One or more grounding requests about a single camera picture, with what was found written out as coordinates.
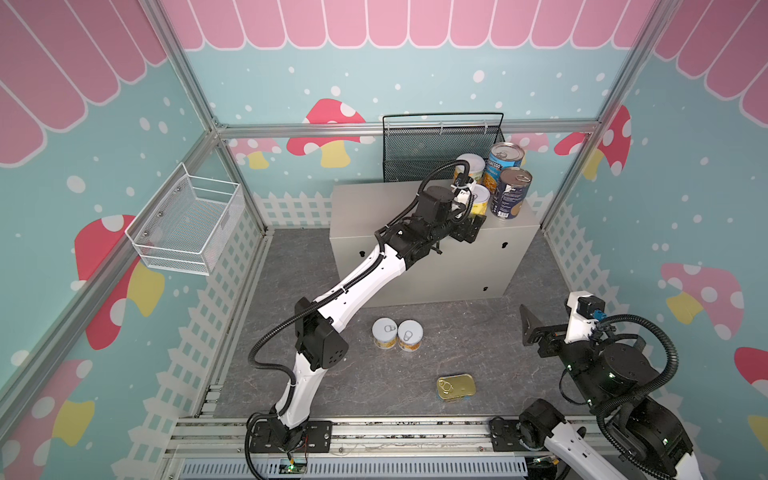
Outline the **yellow can white lid front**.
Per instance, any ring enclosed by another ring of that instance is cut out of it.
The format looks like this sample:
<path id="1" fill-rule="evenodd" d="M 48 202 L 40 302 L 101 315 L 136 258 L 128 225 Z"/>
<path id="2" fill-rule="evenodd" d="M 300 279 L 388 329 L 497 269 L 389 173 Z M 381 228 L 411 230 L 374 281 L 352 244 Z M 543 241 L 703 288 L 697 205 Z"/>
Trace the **yellow can white lid front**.
<path id="1" fill-rule="evenodd" d="M 468 200 L 471 203 L 470 216 L 485 216 L 490 201 L 490 192 L 482 184 L 473 183 L 468 187 Z"/>

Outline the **yellow can white lid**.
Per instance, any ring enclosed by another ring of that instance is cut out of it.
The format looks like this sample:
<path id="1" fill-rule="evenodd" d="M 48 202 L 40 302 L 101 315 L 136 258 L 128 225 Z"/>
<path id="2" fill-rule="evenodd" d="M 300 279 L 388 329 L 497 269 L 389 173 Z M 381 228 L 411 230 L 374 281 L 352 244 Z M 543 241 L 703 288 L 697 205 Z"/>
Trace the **yellow can white lid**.
<path id="1" fill-rule="evenodd" d="M 388 317 L 379 318 L 372 325 L 372 336 L 378 348 L 391 349 L 397 343 L 398 324 Z"/>
<path id="2" fill-rule="evenodd" d="M 468 200 L 471 203 L 470 216 L 485 216 L 490 201 L 490 192 L 482 184 L 473 183 L 468 187 Z"/>
<path id="3" fill-rule="evenodd" d="M 476 183 L 481 184 L 483 182 L 483 174 L 486 167 L 485 160 L 475 153 L 463 153 L 456 158 L 459 164 L 455 166 L 453 180 L 457 182 L 458 179 L 464 173 L 464 167 L 469 167 L 468 177 L 466 184 Z"/>
<path id="4" fill-rule="evenodd" d="M 404 320 L 398 326 L 397 341 L 399 347 L 404 351 L 418 350 L 423 336 L 423 326 L 416 320 Z"/>

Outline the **dark navy label can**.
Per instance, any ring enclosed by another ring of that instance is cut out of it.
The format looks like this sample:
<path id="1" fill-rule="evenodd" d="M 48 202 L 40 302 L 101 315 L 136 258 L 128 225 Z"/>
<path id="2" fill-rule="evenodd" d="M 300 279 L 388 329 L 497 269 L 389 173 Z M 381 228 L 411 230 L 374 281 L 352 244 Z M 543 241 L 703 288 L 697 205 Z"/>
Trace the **dark navy label can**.
<path id="1" fill-rule="evenodd" d="M 506 220 L 516 218 L 532 181 L 533 175 L 525 169 L 509 167 L 502 170 L 492 196 L 492 214 Z"/>

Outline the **blue Progresso soup can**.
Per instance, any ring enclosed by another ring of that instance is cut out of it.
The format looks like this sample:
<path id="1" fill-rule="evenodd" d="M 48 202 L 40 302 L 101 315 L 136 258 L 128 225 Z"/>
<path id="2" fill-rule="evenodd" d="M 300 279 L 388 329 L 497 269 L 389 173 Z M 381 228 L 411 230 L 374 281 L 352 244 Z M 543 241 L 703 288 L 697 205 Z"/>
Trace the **blue Progresso soup can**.
<path id="1" fill-rule="evenodd" d="M 483 185 L 491 194 L 496 191 L 503 170 L 520 167 L 525 159 L 525 150 L 512 142 L 498 142 L 491 147 L 483 172 Z"/>

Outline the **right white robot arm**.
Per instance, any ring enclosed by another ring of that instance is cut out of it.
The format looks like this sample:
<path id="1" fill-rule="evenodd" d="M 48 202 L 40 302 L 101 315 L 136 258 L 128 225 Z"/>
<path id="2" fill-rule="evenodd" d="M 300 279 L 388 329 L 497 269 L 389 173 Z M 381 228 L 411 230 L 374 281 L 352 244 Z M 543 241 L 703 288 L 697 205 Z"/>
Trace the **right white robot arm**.
<path id="1" fill-rule="evenodd" d="M 650 479 L 699 479 L 693 443 L 678 417 L 652 398 L 677 373 L 679 355 L 668 335 L 632 314 L 606 313 L 606 303 L 587 291 L 565 301 L 565 324 L 545 325 L 520 308 L 522 341 L 542 358 L 557 357 L 597 428 L 619 456 Z M 496 452 L 529 451 L 531 466 L 546 465 L 548 479 L 575 473 L 583 479 L 621 479 L 623 473 L 584 438 L 585 429 L 544 399 L 516 419 L 489 423 Z"/>

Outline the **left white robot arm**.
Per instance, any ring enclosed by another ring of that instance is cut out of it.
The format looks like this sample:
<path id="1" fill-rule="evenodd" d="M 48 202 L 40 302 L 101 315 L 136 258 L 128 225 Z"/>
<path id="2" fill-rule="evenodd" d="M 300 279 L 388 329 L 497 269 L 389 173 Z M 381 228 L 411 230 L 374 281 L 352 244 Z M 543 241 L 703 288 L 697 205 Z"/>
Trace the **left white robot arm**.
<path id="1" fill-rule="evenodd" d="M 288 377 L 281 398 L 267 413 L 256 413 L 246 423 L 246 437 L 265 422 L 271 446 L 291 453 L 306 438 L 310 407 L 327 371 L 346 355 L 342 337 L 354 315 L 384 286 L 431 252 L 447 237 L 473 242 L 482 223 L 471 217 L 475 196 L 470 164 L 447 162 L 419 184 L 412 202 L 374 233 L 376 246 L 347 277 L 314 300 L 300 299 L 295 313 L 265 333 L 251 347 L 249 364 L 258 370 L 279 371 Z M 277 334 L 295 330 L 293 367 L 260 362 L 260 350 Z"/>

